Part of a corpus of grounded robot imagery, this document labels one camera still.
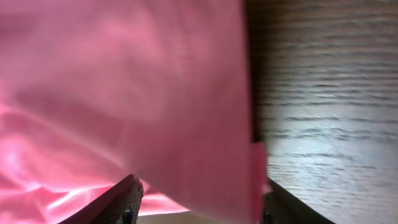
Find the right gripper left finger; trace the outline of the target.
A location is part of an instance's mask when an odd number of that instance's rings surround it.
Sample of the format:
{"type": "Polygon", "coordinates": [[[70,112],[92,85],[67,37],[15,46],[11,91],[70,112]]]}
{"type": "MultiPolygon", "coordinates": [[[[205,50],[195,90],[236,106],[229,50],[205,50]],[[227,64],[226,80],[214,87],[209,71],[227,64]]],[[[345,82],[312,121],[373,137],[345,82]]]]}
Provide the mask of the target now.
{"type": "Polygon", "coordinates": [[[144,188],[129,175],[60,224],[136,224],[144,188]]]}

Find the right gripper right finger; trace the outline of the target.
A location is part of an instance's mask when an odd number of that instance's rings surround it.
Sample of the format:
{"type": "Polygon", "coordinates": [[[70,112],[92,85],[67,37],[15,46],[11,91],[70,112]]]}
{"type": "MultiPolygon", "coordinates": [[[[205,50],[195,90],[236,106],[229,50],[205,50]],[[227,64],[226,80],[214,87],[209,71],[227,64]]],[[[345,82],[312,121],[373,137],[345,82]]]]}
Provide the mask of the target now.
{"type": "Polygon", "coordinates": [[[263,224],[335,224],[272,179],[269,184],[272,191],[263,196],[263,224]]]}

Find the salmon pink t-shirt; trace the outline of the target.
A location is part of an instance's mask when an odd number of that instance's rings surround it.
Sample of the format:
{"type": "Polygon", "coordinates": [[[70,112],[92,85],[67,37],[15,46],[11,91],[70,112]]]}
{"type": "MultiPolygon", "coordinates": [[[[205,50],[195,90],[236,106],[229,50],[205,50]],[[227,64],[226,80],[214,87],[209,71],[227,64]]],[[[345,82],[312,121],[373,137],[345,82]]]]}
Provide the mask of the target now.
{"type": "Polygon", "coordinates": [[[1,2],[1,222],[59,223],[122,180],[143,215],[262,213],[244,3],[1,2]]]}

